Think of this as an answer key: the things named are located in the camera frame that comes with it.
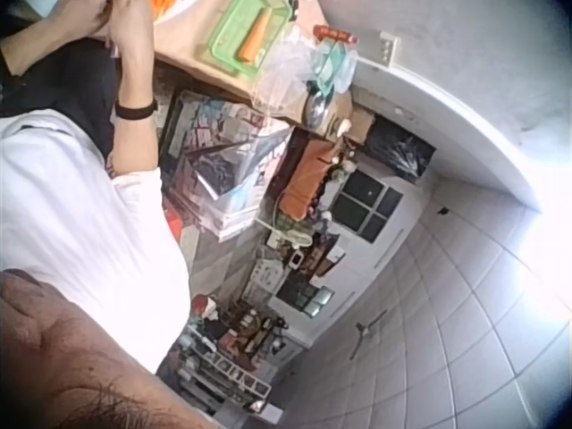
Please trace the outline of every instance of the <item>black window frame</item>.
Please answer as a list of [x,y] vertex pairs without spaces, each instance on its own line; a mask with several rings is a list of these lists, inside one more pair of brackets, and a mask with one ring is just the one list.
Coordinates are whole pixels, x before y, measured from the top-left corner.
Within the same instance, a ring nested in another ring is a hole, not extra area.
[[[348,182],[348,180],[344,181],[344,183],[340,186],[340,189],[338,190],[338,193],[336,194],[335,199],[332,202],[332,205],[330,206],[330,211],[332,212],[332,217],[333,217],[333,221],[336,222],[338,225],[340,225],[341,227],[343,227],[344,229],[350,231],[352,234],[357,235],[360,239],[367,241],[370,244],[374,244],[375,241],[377,240],[377,238],[379,237],[379,235],[383,232],[383,229],[385,229],[385,227],[387,226],[387,223],[390,221],[391,217],[395,214],[395,212],[397,211],[397,209],[400,206],[401,200],[403,199],[403,194],[401,192],[399,192],[398,190],[396,190],[395,188],[392,188],[390,185],[383,183],[382,181],[378,181],[377,179],[375,179],[374,177],[372,177],[371,175],[367,174],[367,172],[364,172],[363,170],[359,170],[357,169],[356,172],[360,172],[361,174],[364,174],[365,176],[369,177],[372,181],[376,181],[378,183],[380,183],[383,186],[382,191],[380,192],[379,196],[377,197],[377,199],[375,200],[374,204],[372,206],[368,206],[367,204],[363,203],[362,201],[360,201],[359,199],[352,197],[350,194],[347,194],[344,192],[344,188],[346,187],[346,183]],[[392,190],[393,192],[396,192],[400,195],[399,201],[396,204],[396,206],[393,208],[393,211],[391,212],[391,214],[389,216],[386,216],[384,214],[381,214],[378,212],[378,207],[379,205],[382,203],[383,198],[385,197],[385,195]],[[350,227],[348,227],[347,224],[339,221],[338,219],[336,219],[335,216],[335,212],[334,212],[334,207],[336,205],[336,203],[338,202],[338,200],[340,199],[340,197],[346,198],[348,200],[350,200],[352,203],[359,205],[361,208],[365,209],[367,211],[367,215],[364,218],[364,220],[362,221],[360,227],[357,229],[357,231],[351,229]],[[371,221],[371,219],[376,216],[379,217],[381,219],[383,219],[385,221],[385,224],[383,225],[382,229],[379,230],[379,232],[377,232],[377,234],[375,235],[373,241],[371,241],[368,237],[364,237],[362,234],[364,232],[364,230],[366,229],[366,227],[369,225],[369,222]]]

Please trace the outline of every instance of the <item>green plastic container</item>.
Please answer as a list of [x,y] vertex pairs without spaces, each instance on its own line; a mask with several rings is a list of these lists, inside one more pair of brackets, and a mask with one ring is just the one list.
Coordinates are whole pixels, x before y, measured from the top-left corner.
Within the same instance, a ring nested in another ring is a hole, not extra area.
[[[237,53],[260,12],[272,8],[265,39],[254,63],[243,63]],[[274,41],[290,20],[292,9],[286,0],[234,0],[214,30],[208,46],[211,55],[232,69],[254,78]]]

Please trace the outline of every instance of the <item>clutter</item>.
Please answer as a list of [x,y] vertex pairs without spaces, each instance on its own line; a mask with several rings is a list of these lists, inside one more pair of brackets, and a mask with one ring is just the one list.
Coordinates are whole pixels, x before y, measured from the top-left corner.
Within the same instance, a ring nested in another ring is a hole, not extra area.
[[166,193],[185,224],[220,241],[257,218],[292,133],[283,121],[183,90],[164,130]]

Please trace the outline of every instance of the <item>white cabinet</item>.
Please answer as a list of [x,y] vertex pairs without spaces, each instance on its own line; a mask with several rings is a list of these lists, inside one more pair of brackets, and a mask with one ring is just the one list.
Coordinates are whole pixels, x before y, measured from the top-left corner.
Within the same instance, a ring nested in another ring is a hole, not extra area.
[[306,349],[304,346],[287,336],[284,336],[284,343],[286,346],[284,346],[282,350],[275,355],[269,354],[266,357],[266,362],[278,369],[288,364],[293,358]]

